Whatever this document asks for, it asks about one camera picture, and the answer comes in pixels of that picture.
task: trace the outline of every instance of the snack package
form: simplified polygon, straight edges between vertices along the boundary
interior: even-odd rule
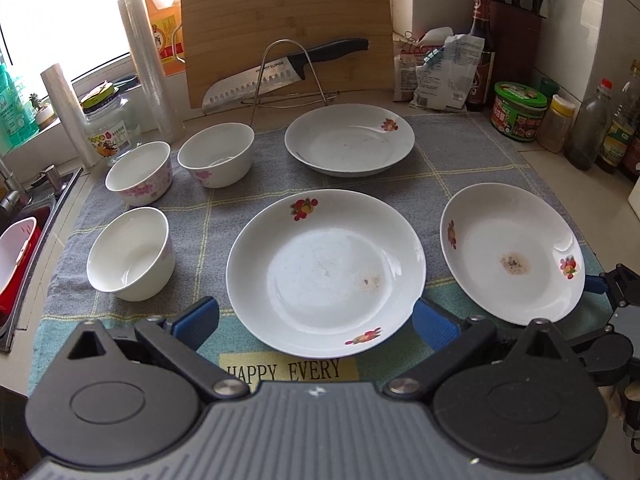
[[[418,86],[410,106],[459,112],[465,108],[484,39],[468,34],[450,36],[442,56],[433,56],[416,69]]]
[[[436,28],[416,40],[410,32],[394,35],[394,101],[410,101],[418,87],[415,70],[422,66],[424,57],[444,45],[448,36],[453,35],[449,27]]]

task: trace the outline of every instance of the plastic wrap roll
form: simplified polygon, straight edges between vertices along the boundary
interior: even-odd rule
[[[140,85],[149,103],[162,140],[173,142],[184,135],[184,125],[178,118],[169,95],[154,36],[149,25],[145,0],[118,0],[122,25],[127,33],[133,64]]]
[[[65,78],[60,65],[56,63],[40,74],[53,109],[58,114],[66,134],[76,148],[85,168],[92,168],[101,156],[86,138],[86,116],[80,107],[71,83]]]

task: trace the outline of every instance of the plaid towel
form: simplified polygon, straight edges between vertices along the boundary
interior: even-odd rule
[[[174,183],[153,206],[170,225],[177,265],[155,297],[127,303],[96,292],[86,278],[86,259],[100,231],[126,210],[120,198],[98,184],[86,199],[53,273],[44,313],[36,332],[30,391],[80,320],[99,319],[108,328],[131,324],[151,314],[170,316],[202,296],[220,303],[217,331],[199,352],[255,386],[263,380],[367,380],[383,384],[432,353],[410,323],[382,344],[340,360],[304,360],[280,354],[254,338],[239,322],[226,295],[225,268],[231,245],[242,227],[262,209],[290,194],[321,188],[352,189],[387,202],[416,231],[427,259],[425,294],[460,317],[487,313],[453,279],[440,250],[440,216],[463,187],[502,182],[526,189],[556,209],[577,234],[586,270],[602,270],[572,219],[536,172],[479,114],[407,117],[415,147],[388,171],[361,179],[325,176],[287,153],[284,129],[256,135],[255,160],[240,182],[205,190],[191,180],[172,153]],[[602,326],[610,316],[603,296],[584,294],[578,307],[558,326],[567,337]],[[505,323],[495,320],[500,325]]]

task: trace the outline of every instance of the metal knife stand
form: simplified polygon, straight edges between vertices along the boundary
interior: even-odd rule
[[[269,51],[272,49],[272,47],[274,47],[275,45],[279,44],[279,43],[293,43],[295,45],[297,45],[298,47],[300,47],[302,49],[302,51],[305,53],[306,55],[306,60],[309,63],[309,66],[311,68],[311,72],[314,75],[314,79],[316,80],[316,84],[318,85],[318,93],[296,93],[296,94],[285,94],[282,96],[277,96],[274,100],[269,101],[269,102],[260,102],[260,85],[262,83],[262,74],[264,73],[264,66],[266,64],[266,59],[267,59],[267,54],[269,53]],[[296,98],[301,98],[301,97],[313,97],[313,96],[317,96],[319,95],[321,97],[321,99],[315,100],[315,101],[311,101],[311,102],[305,102],[305,103],[301,103],[301,104],[294,104],[294,105],[275,105],[272,103],[277,103],[280,101],[285,101],[285,100],[289,100],[289,99],[296,99]],[[324,93],[324,91],[322,90],[322,86],[320,85],[320,82],[318,81],[318,76],[316,75],[316,69],[314,69],[314,64],[311,62],[311,58],[309,57],[309,53],[306,51],[306,48],[303,47],[302,45],[300,45],[297,41],[294,40],[278,40],[278,41],[274,41],[273,43],[271,43],[264,51],[264,54],[262,55],[262,63],[260,64],[260,73],[258,74],[258,84],[255,87],[255,93],[254,93],[254,98],[252,99],[252,101],[241,101],[241,103],[243,105],[251,105],[251,120],[249,120],[249,126],[253,126],[254,125],[254,117],[255,117],[255,107],[257,106],[261,106],[264,108],[300,108],[303,106],[309,106],[309,105],[314,105],[314,104],[318,104],[318,103],[324,103],[324,106],[328,106],[330,104],[329,101],[333,101],[335,98],[338,97],[338,95],[340,95],[340,91],[335,91],[335,92],[328,92],[327,94]]]

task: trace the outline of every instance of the window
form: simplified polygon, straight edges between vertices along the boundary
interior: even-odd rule
[[[0,0],[0,28],[0,59],[41,97],[40,73],[52,64],[74,80],[129,52],[117,0]]]

